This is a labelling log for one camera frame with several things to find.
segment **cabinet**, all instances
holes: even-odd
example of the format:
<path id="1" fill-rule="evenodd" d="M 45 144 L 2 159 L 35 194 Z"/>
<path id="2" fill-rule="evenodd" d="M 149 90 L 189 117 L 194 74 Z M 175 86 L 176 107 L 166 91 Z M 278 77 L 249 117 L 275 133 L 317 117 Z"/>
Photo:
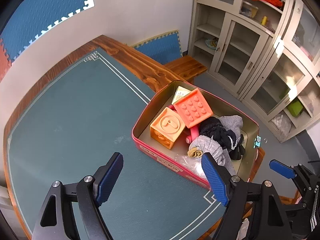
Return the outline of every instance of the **cabinet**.
<path id="1" fill-rule="evenodd" d="M 282 1 L 279 8 L 262 0 L 194 0 L 188 47 L 279 141 L 320 119 L 320 27 L 301 0 Z M 217 42 L 214 49 L 206 40 Z M 285 135 L 274 124 L 279 116 L 290 127 Z"/>

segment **teal table mat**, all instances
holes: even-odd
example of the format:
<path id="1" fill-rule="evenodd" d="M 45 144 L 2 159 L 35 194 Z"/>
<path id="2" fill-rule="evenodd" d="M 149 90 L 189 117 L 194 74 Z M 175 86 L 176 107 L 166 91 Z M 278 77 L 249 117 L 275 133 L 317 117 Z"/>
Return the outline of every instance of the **teal table mat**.
<path id="1" fill-rule="evenodd" d="M 30 104 L 8 138 L 14 195 L 30 231 L 55 180 L 93 175 L 114 152 L 124 167 L 101 215 L 117 239 L 195 240 L 222 215 L 213 193 L 139 151 L 132 128 L 154 92 L 98 48 Z M 88 239 L 77 203 L 81 239 Z"/>

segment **teal clip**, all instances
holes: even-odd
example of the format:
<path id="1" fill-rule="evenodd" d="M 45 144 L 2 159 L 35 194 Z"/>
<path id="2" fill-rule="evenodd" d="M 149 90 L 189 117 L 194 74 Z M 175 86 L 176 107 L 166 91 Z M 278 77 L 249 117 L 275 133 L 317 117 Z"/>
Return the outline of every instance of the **teal clip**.
<path id="1" fill-rule="evenodd" d="M 257 137 L 254 139 L 253 148 L 260 147 L 261 137 L 257 135 Z"/>

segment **cabinet handle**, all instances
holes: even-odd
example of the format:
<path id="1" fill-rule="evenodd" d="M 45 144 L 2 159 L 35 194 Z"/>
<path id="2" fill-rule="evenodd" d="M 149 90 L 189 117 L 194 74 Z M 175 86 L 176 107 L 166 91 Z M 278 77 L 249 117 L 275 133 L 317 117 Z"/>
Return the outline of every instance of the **cabinet handle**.
<path id="1" fill-rule="evenodd" d="M 250 70 L 250 68 L 252 67 L 253 63 L 250 62 L 250 64 L 248 65 L 247 69 Z"/>

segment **gray floor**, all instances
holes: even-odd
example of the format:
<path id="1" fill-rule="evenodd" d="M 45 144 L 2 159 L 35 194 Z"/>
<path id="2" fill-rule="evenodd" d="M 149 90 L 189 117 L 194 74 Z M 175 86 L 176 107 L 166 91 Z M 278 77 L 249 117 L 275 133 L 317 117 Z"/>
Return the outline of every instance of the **gray floor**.
<path id="1" fill-rule="evenodd" d="M 309 158 L 305 150 L 300 145 L 296 137 L 293 137 L 284 143 L 279 143 L 270 130 L 249 110 L 244 104 L 233 97 L 229 92 L 224 90 L 220 85 L 215 83 L 207 73 L 195 78 L 195 85 L 200 87 L 239 108 L 259 124 L 259 136 L 261 136 L 261 147 L 266 152 L 264 160 L 258 170 L 253 182 L 261 183 L 268 179 L 272 181 L 279 195 L 294 197 L 296 187 L 291 179 L 286 179 L 269 168 L 269 162 L 272 159 L 290 166 L 302 163 L 313 171 L 312 166 L 308 163 Z"/>

